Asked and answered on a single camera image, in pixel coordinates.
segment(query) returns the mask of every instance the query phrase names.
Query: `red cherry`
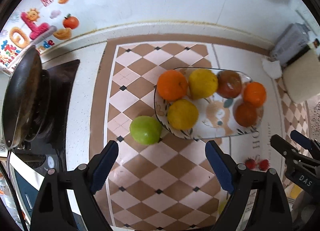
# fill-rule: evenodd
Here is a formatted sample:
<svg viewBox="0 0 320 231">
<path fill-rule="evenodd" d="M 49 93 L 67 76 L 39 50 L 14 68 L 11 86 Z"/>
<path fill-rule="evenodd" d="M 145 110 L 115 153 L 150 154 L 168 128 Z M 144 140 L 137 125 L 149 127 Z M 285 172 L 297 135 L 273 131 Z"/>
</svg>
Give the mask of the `red cherry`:
<svg viewBox="0 0 320 231">
<path fill-rule="evenodd" d="M 251 158 L 247 159 L 244 164 L 245 164 L 245 166 L 247 166 L 247 168 L 249 170 L 253 170 L 256 167 L 255 160 L 253 160 Z"/>
<path fill-rule="evenodd" d="M 259 169 L 261 171 L 266 171 L 269 169 L 270 163 L 267 159 L 262 160 L 261 162 L 259 162 Z"/>
</svg>

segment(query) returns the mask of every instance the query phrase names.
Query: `appliance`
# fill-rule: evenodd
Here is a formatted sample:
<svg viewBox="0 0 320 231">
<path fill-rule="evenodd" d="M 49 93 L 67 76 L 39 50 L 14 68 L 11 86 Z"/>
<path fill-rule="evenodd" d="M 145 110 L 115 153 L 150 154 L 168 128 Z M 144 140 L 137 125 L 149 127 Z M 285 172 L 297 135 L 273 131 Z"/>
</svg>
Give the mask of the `appliance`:
<svg viewBox="0 0 320 231">
<path fill-rule="evenodd" d="M 289 25 L 270 52 L 270 56 L 284 65 L 307 46 L 309 31 L 310 29 L 306 24 L 294 23 Z"/>
<path fill-rule="evenodd" d="M 21 146 L 13 150 L 16 156 L 43 176 L 51 168 L 59 172 L 67 170 L 65 155 L 67 117 L 79 63 L 79 60 L 74 60 L 45 70 L 51 88 L 43 126 L 34 139 L 29 132 Z M 49 82 L 47 86 L 41 87 L 43 93 L 48 90 Z"/>
</svg>

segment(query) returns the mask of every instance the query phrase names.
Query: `green apple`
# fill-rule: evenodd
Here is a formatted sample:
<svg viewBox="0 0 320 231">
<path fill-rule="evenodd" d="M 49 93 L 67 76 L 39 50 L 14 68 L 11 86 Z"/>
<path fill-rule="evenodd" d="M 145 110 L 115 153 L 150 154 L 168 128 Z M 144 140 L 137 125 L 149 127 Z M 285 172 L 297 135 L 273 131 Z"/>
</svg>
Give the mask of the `green apple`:
<svg viewBox="0 0 320 231">
<path fill-rule="evenodd" d="M 136 117 L 130 124 L 130 134 L 140 144 L 158 143 L 161 131 L 159 121 L 149 116 Z"/>
</svg>

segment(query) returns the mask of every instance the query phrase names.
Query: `cloud sticker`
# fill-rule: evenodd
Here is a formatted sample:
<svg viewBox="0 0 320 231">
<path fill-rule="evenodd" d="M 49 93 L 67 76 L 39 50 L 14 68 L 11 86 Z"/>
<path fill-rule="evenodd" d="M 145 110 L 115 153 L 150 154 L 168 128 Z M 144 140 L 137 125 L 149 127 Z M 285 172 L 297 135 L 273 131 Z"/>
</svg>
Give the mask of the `cloud sticker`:
<svg viewBox="0 0 320 231">
<path fill-rule="evenodd" d="M 59 15 L 61 15 L 61 11 L 60 10 L 53 10 L 51 12 L 50 18 L 54 19 L 54 18 L 58 17 Z"/>
</svg>

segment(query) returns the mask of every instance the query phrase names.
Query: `backsplash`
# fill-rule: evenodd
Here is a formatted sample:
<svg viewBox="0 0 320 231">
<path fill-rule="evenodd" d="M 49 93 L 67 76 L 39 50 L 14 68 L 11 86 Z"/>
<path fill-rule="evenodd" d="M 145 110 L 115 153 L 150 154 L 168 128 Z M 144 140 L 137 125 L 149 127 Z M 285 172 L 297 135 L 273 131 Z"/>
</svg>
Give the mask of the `backsplash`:
<svg viewBox="0 0 320 231">
<path fill-rule="evenodd" d="M 42 54 L 88 32 L 146 21 L 206 22 L 275 42 L 302 23 L 301 7 L 301 0 L 23 0 L 0 33 L 0 66 L 10 74 L 30 44 Z"/>
</svg>

